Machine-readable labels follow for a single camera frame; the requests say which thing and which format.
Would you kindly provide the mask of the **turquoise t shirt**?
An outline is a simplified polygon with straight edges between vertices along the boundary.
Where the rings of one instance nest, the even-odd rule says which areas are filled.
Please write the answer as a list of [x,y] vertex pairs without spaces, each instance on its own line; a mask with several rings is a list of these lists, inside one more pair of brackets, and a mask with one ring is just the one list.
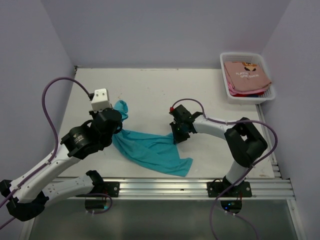
[[162,174],[186,177],[193,159],[181,158],[173,135],[122,129],[112,136],[114,147],[133,163]]

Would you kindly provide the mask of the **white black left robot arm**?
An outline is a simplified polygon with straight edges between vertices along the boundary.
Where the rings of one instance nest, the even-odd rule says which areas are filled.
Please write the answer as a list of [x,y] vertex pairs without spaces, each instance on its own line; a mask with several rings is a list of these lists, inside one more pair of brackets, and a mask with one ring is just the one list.
[[94,113],[91,120],[73,127],[62,137],[58,148],[29,172],[15,180],[2,180],[0,193],[9,214],[22,222],[41,214],[46,207],[74,196],[106,197],[103,178],[96,170],[83,176],[53,183],[62,172],[102,151],[112,143],[113,135],[122,130],[122,114],[106,108]]

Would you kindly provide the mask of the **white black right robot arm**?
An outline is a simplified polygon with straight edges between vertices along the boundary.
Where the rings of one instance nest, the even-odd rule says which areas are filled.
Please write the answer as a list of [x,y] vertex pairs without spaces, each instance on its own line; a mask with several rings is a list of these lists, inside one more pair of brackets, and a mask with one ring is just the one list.
[[207,184],[208,195],[213,197],[224,192],[225,196],[235,196],[249,186],[245,182],[247,171],[267,150],[268,144],[253,123],[246,117],[235,123],[210,119],[203,112],[190,113],[183,105],[171,107],[173,116],[170,123],[173,143],[179,144],[190,138],[190,134],[206,134],[225,140],[233,163],[222,181]]

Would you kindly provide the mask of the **light pink folded t shirt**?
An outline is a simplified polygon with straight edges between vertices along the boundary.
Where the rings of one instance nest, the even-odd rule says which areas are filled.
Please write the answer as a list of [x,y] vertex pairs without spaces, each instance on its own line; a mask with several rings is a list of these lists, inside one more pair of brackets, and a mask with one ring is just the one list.
[[258,89],[258,90],[248,90],[248,91],[239,91],[236,90],[234,86],[232,86],[229,82],[227,82],[227,87],[228,87],[228,91],[229,94],[231,96],[234,96],[235,94],[253,94],[253,93],[259,93],[259,92],[266,92],[269,88],[262,88],[262,89]]

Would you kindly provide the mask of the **red folded t shirt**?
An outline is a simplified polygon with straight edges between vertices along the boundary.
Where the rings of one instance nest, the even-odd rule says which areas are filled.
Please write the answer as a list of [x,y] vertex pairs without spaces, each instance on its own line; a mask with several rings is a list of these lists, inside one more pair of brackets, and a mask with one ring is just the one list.
[[239,97],[239,98],[258,98],[260,96],[262,96],[265,92],[255,92],[255,93],[251,93],[251,94],[241,94],[241,93],[236,93],[235,95],[233,95],[234,97]]

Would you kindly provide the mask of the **pink printed folded t shirt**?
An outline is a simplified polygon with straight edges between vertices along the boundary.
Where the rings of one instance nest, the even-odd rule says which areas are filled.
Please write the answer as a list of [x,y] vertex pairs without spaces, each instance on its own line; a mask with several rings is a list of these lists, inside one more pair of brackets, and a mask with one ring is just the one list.
[[227,82],[238,91],[253,91],[269,88],[272,81],[257,64],[226,61],[224,70]]

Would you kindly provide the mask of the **white plastic basket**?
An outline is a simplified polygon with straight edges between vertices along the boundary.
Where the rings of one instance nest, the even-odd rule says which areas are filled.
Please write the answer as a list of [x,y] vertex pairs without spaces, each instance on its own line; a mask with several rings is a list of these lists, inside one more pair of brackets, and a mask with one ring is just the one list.
[[225,62],[246,62],[251,64],[259,65],[268,78],[271,80],[270,74],[268,72],[268,68],[263,57],[256,53],[249,53],[249,52],[223,52],[219,56],[220,58],[220,65],[222,70],[224,88],[227,95],[227,102],[230,104],[238,104],[238,105],[259,105],[266,101],[271,101],[275,98],[275,90],[273,88],[272,82],[269,89],[260,97],[234,97],[230,95],[228,90],[228,83],[225,74],[224,63]]

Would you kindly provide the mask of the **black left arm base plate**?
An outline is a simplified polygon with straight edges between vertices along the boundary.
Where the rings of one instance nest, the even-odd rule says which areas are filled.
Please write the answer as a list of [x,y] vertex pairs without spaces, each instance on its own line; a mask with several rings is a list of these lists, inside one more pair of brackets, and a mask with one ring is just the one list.
[[94,186],[89,193],[78,194],[76,197],[105,197],[108,195],[111,198],[117,198],[119,191],[120,183],[118,181],[104,181]]

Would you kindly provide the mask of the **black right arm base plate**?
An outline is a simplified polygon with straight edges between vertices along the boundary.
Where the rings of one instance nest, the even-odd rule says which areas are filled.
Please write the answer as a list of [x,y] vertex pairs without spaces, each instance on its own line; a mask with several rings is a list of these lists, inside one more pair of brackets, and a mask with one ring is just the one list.
[[[209,198],[218,197],[229,185],[223,181],[210,181],[206,183]],[[253,196],[251,185],[248,181],[242,181],[239,185],[233,186],[230,190],[221,195],[222,198],[251,198]]]

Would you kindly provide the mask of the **aluminium mounting rail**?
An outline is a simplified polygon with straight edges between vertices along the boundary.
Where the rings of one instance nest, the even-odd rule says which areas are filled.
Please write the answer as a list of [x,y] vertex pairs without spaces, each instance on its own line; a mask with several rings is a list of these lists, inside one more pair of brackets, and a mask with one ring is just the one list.
[[[119,200],[214,200],[208,197],[207,182],[214,178],[104,178],[119,182]],[[252,197],[219,197],[220,200],[294,200],[290,180],[247,178]]]

